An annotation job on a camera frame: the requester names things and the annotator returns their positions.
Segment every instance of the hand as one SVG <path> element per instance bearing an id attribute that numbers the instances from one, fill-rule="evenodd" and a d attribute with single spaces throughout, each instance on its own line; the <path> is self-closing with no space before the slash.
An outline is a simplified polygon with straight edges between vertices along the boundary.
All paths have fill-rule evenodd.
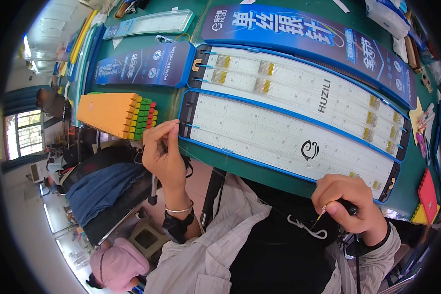
<path id="1" fill-rule="evenodd" d="M 335 200 L 343 198 L 358 207 L 356 215 Z M 312 194 L 312 203 L 318 214 L 326 205 L 328 214 L 347 232 L 362 233 L 366 245 L 374 246 L 387 234 L 387 222 L 380 209 L 372 201 L 372 191 L 361 178 L 351 178 L 341 174 L 326 174 L 317 180 L 317 188 Z"/>
<path id="2" fill-rule="evenodd" d="M 186 183 L 186 167 L 178 149 L 179 122 L 165 121 L 142 135 L 143 165 L 159 179 L 164 191 L 175 194 L 183 194 Z"/>

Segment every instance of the black watch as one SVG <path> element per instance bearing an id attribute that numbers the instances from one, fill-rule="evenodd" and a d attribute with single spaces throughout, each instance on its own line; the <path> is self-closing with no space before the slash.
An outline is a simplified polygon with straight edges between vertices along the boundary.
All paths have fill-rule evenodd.
<path id="1" fill-rule="evenodd" d="M 191 213 L 184 219 L 178 219 L 172 215 L 169 215 L 165 210 L 165 220 L 163 222 L 162 228 L 170 238 L 171 241 L 178 244 L 184 244 L 186 242 L 185 233 L 187 227 L 193 223 L 194 220 L 194 208 L 191 209 Z"/>

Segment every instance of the black shirt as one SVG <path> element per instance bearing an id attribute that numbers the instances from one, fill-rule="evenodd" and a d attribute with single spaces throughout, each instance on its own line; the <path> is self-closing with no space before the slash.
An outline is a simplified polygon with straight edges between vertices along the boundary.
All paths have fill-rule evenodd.
<path id="1" fill-rule="evenodd" d="M 325 247 L 335 242 L 338 224 L 328 214 L 323 215 L 312 231 L 325 229 L 328 236 L 314 238 L 287 221 L 291 214 L 311 228 L 318 215 L 310 199 L 244 181 L 273 209 L 253 226 L 230 266 L 230 293 L 287 293 L 298 289 L 321 293 L 334 270 L 326 259 Z"/>

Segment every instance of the teal curtain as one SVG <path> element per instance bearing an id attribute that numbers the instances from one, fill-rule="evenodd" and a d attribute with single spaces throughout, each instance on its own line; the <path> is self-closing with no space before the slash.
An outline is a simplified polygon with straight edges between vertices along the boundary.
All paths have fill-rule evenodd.
<path id="1" fill-rule="evenodd" d="M 50 89 L 48 85 L 42 85 L 6 92 L 3 99 L 3 116 L 36 110 L 36 93 L 41 88 Z"/>
<path id="2" fill-rule="evenodd" d="M 19 168 L 25 164 L 35 163 L 47 158 L 47 153 L 42 154 L 30 154 L 22 157 L 18 157 L 13 160 L 2 162 L 2 173 L 8 173 L 15 168 Z"/>

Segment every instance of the finger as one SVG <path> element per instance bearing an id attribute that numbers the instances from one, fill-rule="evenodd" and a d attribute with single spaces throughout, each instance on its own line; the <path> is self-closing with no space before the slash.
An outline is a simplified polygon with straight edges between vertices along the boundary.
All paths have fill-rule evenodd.
<path id="1" fill-rule="evenodd" d="M 339 198 L 348 200 L 358 208 L 364 208 L 372 203 L 372 191 L 364 183 L 356 184 L 350 181 L 336 180 L 320 196 L 318 205 L 323 206 Z"/>
<path id="2" fill-rule="evenodd" d="M 144 150 L 147 148 L 151 151 L 156 150 L 160 138 L 162 138 L 164 134 L 170 132 L 174 128 L 175 124 L 176 122 L 174 121 L 165 121 L 153 129 L 150 128 L 144 131 L 142 134 L 142 142 L 145 146 Z"/>
<path id="3" fill-rule="evenodd" d="M 312 203 L 318 213 L 322 212 L 322 207 L 326 204 L 320 201 L 322 194 L 327 191 L 330 186 L 337 180 L 346 181 L 350 183 L 355 182 L 355 178 L 345 176 L 342 174 L 327 173 L 323 178 L 317 180 L 317 188 L 312 193 Z"/>
<path id="4" fill-rule="evenodd" d="M 332 201 L 328 203 L 326 207 L 326 211 L 347 232 L 361 233 L 360 229 L 362 226 L 362 221 L 355 216 L 349 215 L 346 208 L 340 203 L 336 201 Z"/>
<path id="5" fill-rule="evenodd" d="M 180 149 L 178 148 L 178 130 L 180 125 L 176 124 L 175 127 L 168 133 L 168 153 L 169 156 L 180 156 Z"/>
<path id="6" fill-rule="evenodd" d="M 168 124 L 161 124 L 159 126 L 154 127 L 153 131 L 149 133 L 149 139 L 159 140 L 163 137 L 163 135 L 170 132 L 180 120 L 169 121 Z"/>

